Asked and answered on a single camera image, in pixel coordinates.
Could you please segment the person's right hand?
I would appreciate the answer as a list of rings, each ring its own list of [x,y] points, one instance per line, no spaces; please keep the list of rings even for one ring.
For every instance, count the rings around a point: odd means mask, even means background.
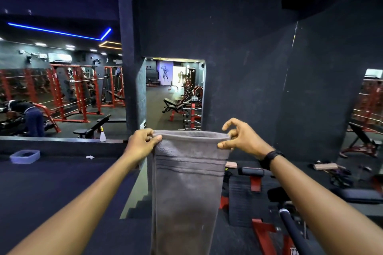
[[[230,127],[235,127],[228,132],[230,140],[237,140],[239,149],[246,152],[258,160],[262,160],[269,152],[275,149],[265,142],[246,122],[237,118],[231,118],[222,127],[223,131]]]

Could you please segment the person's left hand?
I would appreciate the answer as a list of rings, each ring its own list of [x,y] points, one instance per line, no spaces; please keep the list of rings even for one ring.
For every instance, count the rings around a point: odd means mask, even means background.
[[[153,129],[145,128],[135,131],[128,139],[121,159],[129,171],[136,168],[155,148],[151,147],[151,137],[153,134]]]

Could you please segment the grey striped towel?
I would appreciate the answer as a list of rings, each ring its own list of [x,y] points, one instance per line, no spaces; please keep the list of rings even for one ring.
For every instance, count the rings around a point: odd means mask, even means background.
[[[229,150],[226,133],[154,131],[150,255],[209,255]]]

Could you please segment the black adjustable bench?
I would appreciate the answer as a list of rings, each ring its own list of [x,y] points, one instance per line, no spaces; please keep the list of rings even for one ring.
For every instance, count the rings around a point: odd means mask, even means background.
[[[179,102],[175,102],[173,100],[170,100],[168,98],[164,98],[163,102],[165,103],[165,107],[162,110],[162,113],[169,112],[169,111],[175,111],[176,113],[180,114],[186,114],[186,105],[192,101],[192,98],[185,98],[182,99]]]

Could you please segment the black wristwatch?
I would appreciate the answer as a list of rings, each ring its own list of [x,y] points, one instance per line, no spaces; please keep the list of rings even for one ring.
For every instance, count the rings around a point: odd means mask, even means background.
[[[285,157],[285,155],[281,151],[277,151],[277,150],[271,151],[262,160],[259,161],[261,168],[270,171],[271,162],[277,156]]]

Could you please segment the black weight bench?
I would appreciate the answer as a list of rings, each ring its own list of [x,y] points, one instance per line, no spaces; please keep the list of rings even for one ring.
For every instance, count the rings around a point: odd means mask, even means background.
[[[126,118],[113,118],[112,114],[108,114],[99,118],[89,129],[76,129],[72,133],[77,135],[77,138],[80,139],[94,139],[95,133],[100,134],[105,124],[108,126],[117,123],[126,124]]]

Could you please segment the red squat rack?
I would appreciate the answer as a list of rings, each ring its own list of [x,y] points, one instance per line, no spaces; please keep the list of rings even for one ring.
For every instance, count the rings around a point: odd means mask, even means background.
[[[55,122],[88,123],[88,116],[101,115],[98,81],[103,81],[91,65],[53,63],[47,69],[54,107],[50,115]]]
[[[104,67],[101,107],[125,107],[124,82],[121,67]]]
[[[32,103],[44,117],[45,131],[60,133],[55,115],[58,102],[54,96],[55,84],[50,69],[0,69],[0,132],[10,136],[26,136],[28,129],[24,115],[4,111],[11,100]]]

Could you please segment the orange ceiling light strip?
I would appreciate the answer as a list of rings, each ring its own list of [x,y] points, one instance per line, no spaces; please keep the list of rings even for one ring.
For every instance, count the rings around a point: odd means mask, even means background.
[[[103,41],[98,45],[99,48],[106,48],[112,50],[122,50],[122,44],[113,41]]]

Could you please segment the white air conditioner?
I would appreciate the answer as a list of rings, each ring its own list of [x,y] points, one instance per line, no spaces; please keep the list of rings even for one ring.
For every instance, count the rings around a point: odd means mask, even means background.
[[[69,54],[48,53],[50,63],[71,63],[72,56]]]

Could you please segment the lavender plastic container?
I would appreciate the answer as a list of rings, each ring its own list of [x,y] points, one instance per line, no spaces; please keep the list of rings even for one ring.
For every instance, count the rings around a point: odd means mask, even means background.
[[[39,150],[20,150],[10,155],[10,161],[13,164],[28,165],[40,159]]]

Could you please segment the black incline bench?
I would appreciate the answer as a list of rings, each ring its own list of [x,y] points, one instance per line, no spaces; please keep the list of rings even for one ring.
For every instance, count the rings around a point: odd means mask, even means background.
[[[349,122],[349,126],[352,132],[356,134],[356,138],[347,148],[339,152],[339,156],[346,159],[348,158],[346,153],[352,152],[377,158],[380,148],[383,147],[383,141],[370,138],[364,131],[365,128],[354,122]]]

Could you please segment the black seat pad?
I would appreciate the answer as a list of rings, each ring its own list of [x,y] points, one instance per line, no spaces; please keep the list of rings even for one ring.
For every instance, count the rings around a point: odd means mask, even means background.
[[[383,204],[383,194],[376,190],[355,188],[332,188],[330,191],[348,203],[355,204]]]

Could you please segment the blue ceiling light strip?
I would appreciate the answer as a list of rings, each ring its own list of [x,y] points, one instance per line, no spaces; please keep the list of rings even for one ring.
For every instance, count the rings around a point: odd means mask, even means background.
[[[94,41],[104,41],[112,32],[112,28],[109,27],[105,30],[105,32],[99,38],[95,38],[95,37],[91,37],[91,36],[76,35],[76,34],[64,32],[64,31],[57,31],[57,30],[50,30],[50,29],[39,28],[39,27],[34,27],[34,26],[15,24],[12,22],[7,22],[7,25],[12,26],[12,27],[16,27],[16,28],[26,29],[26,30],[40,31],[40,32],[45,32],[45,33],[70,36],[70,37],[81,38],[81,39],[86,39],[86,40],[94,40]]]

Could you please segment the bodybuilder wall poster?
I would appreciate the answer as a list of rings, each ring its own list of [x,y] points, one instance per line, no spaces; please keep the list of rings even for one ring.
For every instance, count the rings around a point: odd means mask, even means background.
[[[157,62],[157,71],[161,85],[171,85],[173,81],[173,61],[159,60]]]

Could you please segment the red machine frame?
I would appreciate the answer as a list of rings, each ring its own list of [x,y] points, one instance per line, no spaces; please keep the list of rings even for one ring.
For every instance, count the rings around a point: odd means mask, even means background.
[[[291,255],[291,248],[294,248],[294,244],[289,235],[282,234],[273,224],[264,223],[261,219],[252,219],[252,228],[262,255]],[[283,245],[280,253],[278,253],[279,247],[272,240],[271,234],[282,235]]]

